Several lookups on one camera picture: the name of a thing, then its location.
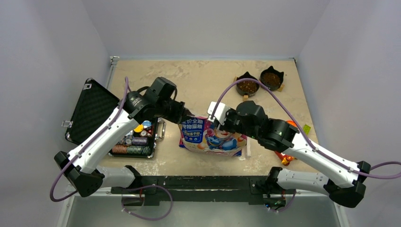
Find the aluminium corner rail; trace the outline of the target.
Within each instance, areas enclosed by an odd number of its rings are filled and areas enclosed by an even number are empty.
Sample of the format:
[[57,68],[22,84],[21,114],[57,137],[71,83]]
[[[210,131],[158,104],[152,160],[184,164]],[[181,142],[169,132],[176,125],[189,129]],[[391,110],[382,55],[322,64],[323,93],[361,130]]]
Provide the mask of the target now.
[[106,89],[110,88],[110,85],[112,83],[113,76],[114,76],[114,73],[117,68],[117,64],[118,64],[119,60],[120,60],[119,56],[110,56],[110,67],[109,67],[109,72],[108,72],[106,85],[105,85]]

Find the green toy brick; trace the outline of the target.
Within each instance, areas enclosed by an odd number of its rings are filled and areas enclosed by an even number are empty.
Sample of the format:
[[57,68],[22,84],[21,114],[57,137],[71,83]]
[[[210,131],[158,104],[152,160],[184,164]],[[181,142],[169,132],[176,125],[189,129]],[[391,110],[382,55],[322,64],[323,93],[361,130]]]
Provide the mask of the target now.
[[306,135],[309,134],[310,130],[311,130],[311,127],[310,127],[309,125],[305,124],[305,125],[303,126],[303,131],[304,131],[304,133],[305,133]]

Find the clear plastic scoop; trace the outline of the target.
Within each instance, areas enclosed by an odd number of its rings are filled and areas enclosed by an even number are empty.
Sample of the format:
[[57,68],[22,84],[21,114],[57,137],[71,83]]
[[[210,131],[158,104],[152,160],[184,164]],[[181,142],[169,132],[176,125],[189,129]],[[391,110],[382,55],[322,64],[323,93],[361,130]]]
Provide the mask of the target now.
[[251,155],[252,155],[252,153],[251,153],[251,143],[250,143],[250,142],[247,142],[245,157],[246,157],[246,158],[250,158]]

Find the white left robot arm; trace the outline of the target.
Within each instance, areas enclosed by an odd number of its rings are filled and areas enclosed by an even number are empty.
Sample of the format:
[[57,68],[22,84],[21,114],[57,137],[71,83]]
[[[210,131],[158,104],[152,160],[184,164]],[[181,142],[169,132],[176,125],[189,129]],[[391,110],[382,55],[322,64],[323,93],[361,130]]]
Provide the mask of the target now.
[[157,77],[151,86],[130,91],[128,79],[125,79],[123,99],[119,102],[106,121],[84,142],[70,152],[58,152],[54,160],[61,168],[50,190],[54,189],[62,176],[65,176],[75,188],[75,193],[87,197],[103,187],[122,187],[128,193],[140,190],[140,174],[132,166],[110,168],[100,166],[100,161],[129,131],[137,128],[145,120],[163,118],[180,124],[193,114],[184,102],[175,100],[176,84],[164,77]]

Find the orange curved toy piece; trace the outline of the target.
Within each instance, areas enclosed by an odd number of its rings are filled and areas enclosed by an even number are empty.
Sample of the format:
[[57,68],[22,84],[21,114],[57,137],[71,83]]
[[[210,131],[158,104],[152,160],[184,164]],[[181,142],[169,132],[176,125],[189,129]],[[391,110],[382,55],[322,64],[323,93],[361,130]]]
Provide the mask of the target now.
[[298,125],[294,121],[287,121],[287,123],[294,127],[298,127]]

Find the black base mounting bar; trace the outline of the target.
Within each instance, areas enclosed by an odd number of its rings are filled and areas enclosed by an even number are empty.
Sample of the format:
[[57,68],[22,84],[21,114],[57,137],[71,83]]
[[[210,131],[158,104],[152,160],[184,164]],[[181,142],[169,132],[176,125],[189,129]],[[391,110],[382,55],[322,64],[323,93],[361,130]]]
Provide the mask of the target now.
[[162,201],[174,202],[246,202],[263,205],[271,198],[292,195],[293,189],[281,189],[265,175],[254,176],[142,176],[132,188],[113,187],[112,194],[124,198],[141,196],[146,206]]

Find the yellow poker chip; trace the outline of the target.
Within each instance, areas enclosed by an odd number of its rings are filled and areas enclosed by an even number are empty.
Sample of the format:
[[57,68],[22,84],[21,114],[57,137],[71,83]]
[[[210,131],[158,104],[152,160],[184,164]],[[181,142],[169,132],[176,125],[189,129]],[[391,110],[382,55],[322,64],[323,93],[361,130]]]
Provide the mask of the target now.
[[135,133],[141,133],[144,130],[144,126],[142,124],[138,125],[135,129]]

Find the blue dealer chip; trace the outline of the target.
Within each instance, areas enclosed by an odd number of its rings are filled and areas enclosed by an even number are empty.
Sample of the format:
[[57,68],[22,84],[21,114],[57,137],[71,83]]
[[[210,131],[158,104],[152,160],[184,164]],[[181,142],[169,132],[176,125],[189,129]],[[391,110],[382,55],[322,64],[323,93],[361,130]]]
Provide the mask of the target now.
[[152,126],[152,122],[146,120],[146,121],[144,121],[141,125],[143,126],[144,129],[145,129],[145,128],[150,128],[150,127]]

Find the black cat bowl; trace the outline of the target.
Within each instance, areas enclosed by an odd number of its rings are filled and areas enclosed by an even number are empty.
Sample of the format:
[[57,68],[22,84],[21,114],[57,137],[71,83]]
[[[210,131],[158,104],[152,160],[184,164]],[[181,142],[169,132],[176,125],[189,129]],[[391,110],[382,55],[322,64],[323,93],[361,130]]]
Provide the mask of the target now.
[[274,69],[273,66],[270,66],[261,72],[260,81],[267,88],[269,88],[269,90],[271,91],[278,90],[283,84],[284,72],[280,72]]
[[[241,80],[241,79],[254,79],[256,80],[257,78],[255,78],[254,76],[252,76],[248,71],[237,77],[235,79],[235,81],[237,80]],[[259,90],[260,85],[256,82],[252,82],[252,81],[244,81],[244,82],[240,82],[238,84],[236,84],[236,91],[238,92],[239,95],[241,96],[254,96],[256,94],[256,92]]]

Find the black cat bowl left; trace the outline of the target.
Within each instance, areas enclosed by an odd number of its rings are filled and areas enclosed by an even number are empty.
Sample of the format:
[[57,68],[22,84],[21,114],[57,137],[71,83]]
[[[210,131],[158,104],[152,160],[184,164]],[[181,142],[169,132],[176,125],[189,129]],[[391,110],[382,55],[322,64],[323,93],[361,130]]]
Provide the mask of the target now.
[[[256,80],[257,78],[255,78],[254,76],[252,76],[248,71],[237,77],[235,79],[235,81],[237,80],[241,80],[241,79],[254,79]],[[244,82],[240,82],[238,84],[236,84],[236,91],[238,92],[239,95],[241,96],[254,96],[256,94],[256,92],[259,90],[260,85],[256,82],[252,82],[252,81],[244,81]]]

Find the red toy brick bus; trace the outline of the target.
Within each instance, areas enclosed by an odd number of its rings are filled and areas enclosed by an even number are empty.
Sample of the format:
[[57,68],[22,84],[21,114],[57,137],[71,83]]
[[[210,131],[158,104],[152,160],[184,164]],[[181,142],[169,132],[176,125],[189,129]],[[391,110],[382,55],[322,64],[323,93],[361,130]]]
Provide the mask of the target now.
[[277,152],[277,151],[274,151],[274,153],[275,153],[276,156],[281,160],[281,163],[282,163],[284,166],[288,166],[288,165],[291,163],[291,161],[296,160],[296,158],[293,157],[293,156],[289,156],[289,155],[286,155],[286,154],[282,154],[282,153]]

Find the pink pet food bag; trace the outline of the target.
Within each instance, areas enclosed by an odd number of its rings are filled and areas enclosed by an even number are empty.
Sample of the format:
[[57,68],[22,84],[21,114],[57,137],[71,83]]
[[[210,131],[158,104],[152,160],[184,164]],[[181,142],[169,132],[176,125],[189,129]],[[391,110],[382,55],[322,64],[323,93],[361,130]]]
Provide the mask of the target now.
[[247,145],[247,137],[239,133],[218,130],[205,117],[192,117],[178,125],[179,146],[191,152],[238,157]]

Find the aluminium front rail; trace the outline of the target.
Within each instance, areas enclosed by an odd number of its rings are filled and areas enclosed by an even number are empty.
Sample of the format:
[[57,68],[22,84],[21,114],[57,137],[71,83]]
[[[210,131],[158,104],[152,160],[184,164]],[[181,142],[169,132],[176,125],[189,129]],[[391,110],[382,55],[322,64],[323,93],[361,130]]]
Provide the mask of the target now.
[[347,227],[341,206],[328,197],[300,191],[290,207],[277,214],[265,205],[247,202],[161,201],[146,206],[148,198],[113,194],[100,189],[89,197],[73,196],[63,203],[59,227]]

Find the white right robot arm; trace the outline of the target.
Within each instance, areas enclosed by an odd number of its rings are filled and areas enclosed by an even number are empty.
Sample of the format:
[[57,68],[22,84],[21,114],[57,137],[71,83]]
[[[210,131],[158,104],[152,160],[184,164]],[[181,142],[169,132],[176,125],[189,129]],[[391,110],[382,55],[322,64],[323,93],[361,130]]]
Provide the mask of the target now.
[[310,173],[273,167],[265,180],[270,192],[317,192],[347,208],[356,207],[364,198],[366,177],[356,172],[368,174],[371,166],[367,162],[355,163],[337,156],[287,121],[269,118],[253,101],[242,102],[236,109],[218,103],[210,106],[208,113],[218,129],[255,139],[265,149],[293,156],[316,170]]

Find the black cat bowl right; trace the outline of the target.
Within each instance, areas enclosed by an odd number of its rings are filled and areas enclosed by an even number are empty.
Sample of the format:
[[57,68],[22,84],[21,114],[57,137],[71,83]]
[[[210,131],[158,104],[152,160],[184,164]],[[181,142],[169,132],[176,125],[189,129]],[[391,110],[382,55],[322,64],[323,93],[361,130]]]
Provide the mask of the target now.
[[270,66],[261,72],[260,81],[267,88],[269,88],[269,90],[271,91],[278,90],[283,84],[284,72],[280,72],[274,69],[273,66]]

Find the black poker chip case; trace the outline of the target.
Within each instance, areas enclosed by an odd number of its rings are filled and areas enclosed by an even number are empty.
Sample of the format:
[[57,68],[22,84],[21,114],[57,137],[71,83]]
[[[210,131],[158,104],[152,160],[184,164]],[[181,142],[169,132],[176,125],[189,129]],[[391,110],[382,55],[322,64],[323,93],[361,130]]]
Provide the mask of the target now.
[[[118,107],[120,100],[94,79],[87,79],[79,96],[78,102],[69,121],[62,123],[65,126],[65,139],[76,145],[84,142],[97,128],[99,128]],[[161,118],[147,119],[152,122],[150,128],[142,133],[128,132],[108,152],[111,157],[153,158],[157,140],[161,140],[164,133],[158,135],[160,125],[163,130],[166,123]]]

